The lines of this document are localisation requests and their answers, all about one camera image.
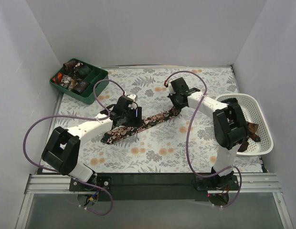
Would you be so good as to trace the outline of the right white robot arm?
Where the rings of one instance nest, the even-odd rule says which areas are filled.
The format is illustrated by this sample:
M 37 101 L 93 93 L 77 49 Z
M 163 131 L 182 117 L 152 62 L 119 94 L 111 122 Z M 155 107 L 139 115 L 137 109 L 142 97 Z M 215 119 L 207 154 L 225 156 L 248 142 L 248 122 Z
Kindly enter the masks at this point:
M 193 108 L 213 120 L 214 135 L 219 144 L 216 162 L 206 177 L 210 186 L 222 189 L 233 177 L 233 164 L 240 146 L 247 140 L 249 129 L 236 98 L 219 102 L 199 89 L 169 88 L 169 98 L 175 108 Z

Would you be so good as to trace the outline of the brown blue floral tie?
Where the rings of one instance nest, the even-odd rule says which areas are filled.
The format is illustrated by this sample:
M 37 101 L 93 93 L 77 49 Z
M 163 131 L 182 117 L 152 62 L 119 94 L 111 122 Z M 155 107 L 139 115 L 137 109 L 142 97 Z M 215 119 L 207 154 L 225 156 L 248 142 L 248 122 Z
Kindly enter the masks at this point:
M 90 83 L 88 83 L 87 81 L 79 81 L 77 85 L 73 88 L 73 92 L 76 94 L 82 94 L 89 85 Z

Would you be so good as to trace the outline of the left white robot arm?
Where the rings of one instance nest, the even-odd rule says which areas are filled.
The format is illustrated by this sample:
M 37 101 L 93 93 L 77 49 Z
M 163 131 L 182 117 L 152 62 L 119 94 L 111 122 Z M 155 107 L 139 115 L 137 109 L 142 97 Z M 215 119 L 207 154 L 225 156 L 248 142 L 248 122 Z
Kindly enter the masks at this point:
M 139 127 L 140 124 L 142 107 L 132 106 L 120 114 L 112 110 L 109 117 L 102 111 L 92 121 L 67 129 L 59 126 L 53 130 L 42 153 L 42 160 L 61 175 L 80 180 L 80 185 L 91 191 L 96 187 L 97 179 L 91 168 L 78 161 L 80 147 L 92 138 L 117 130 L 120 126 Z

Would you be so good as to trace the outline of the pink rose floral tie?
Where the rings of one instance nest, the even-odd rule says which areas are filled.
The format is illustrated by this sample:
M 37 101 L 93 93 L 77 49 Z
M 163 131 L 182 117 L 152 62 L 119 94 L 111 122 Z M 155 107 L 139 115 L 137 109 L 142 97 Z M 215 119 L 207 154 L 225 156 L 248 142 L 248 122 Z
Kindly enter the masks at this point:
M 143 132 L 146 129 L 152 128 L 160 123 L 173 119 L 177 117 L 180 113 L 181 109 L 177 109 L 173 106 L 168 111 L 164 111 L 162 113 L 143 119 L 139 127 L 127 124 L 127 126 L 123 125 L 122 127 L 118 127 L 114 130 L 108 131 L 101 138 L 101 142 L 107 145 L 115 144 L 121 140 L 137 135 L 138 133 Z

